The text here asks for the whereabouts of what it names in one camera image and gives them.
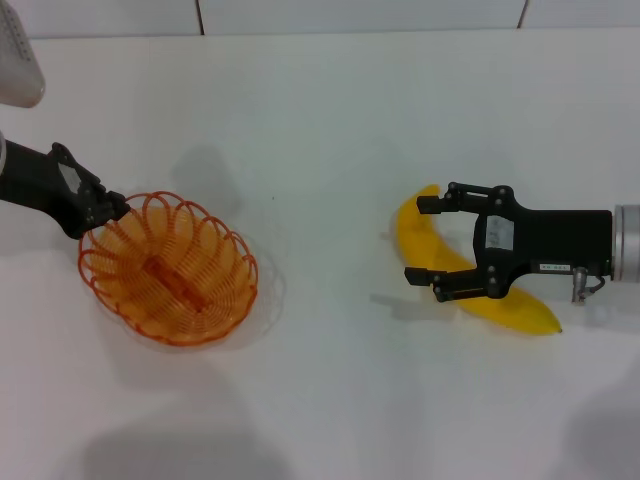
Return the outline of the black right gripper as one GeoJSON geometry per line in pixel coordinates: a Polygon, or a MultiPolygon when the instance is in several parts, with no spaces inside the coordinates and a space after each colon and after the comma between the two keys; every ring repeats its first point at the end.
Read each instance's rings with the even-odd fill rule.
{"type": "Polygon", "coordinates": [[[500,299],[529,274],[570,275],[588,271],[589,286],[612,273],[613,214],[607,210],[533,210],[520,205],[513,190],[451,182],[443,191],[429,185],[416,198],[423,214],[478,215],[473,247],[476,268],[445,272],[406,267],[408,283],[431,287],[440,303],[472,298],[500,299]]]}

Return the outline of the yellow banana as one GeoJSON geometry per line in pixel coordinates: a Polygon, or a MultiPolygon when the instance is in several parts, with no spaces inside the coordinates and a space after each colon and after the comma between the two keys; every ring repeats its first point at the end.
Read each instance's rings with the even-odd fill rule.
{"type": "MultiPolygon", "coordinates": [[[[399,255],[409,267],[436,271],[469,270],[473,263],[449,247],[429,216],[419,213],[416,205],[418,197],[439,194],[439,185],[428,185],[398,209],[394,233],[399,255]]],[[[480,297],[456,300],[454,303],[471,316],[521,334],[549,336],[562,332],[561,324],[552,310],[518,287],[512,287],[503,299],[480,297]]]]}

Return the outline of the orange plastic wire basket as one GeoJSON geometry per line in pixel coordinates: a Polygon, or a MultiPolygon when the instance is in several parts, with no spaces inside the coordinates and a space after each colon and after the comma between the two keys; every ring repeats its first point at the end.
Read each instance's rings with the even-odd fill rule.
{"type": "Polygon", "coordinates": [[[130,211],[82,236],[78,270],[102,306],[135,333],[174,347],[228,337],[258,296],[244,239],[168,191],[128,197],[130,211]]]}

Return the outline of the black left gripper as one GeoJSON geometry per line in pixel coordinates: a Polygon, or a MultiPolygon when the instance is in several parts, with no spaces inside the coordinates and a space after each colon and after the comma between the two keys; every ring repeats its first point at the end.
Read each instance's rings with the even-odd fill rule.
{"type": "Polygon", "coordinates": [[[8,141],[4,152],[0,200],[48,215],[72,239],[129,212],[126,197],[108,191],[60,143],[44,154],[8,141]]]}

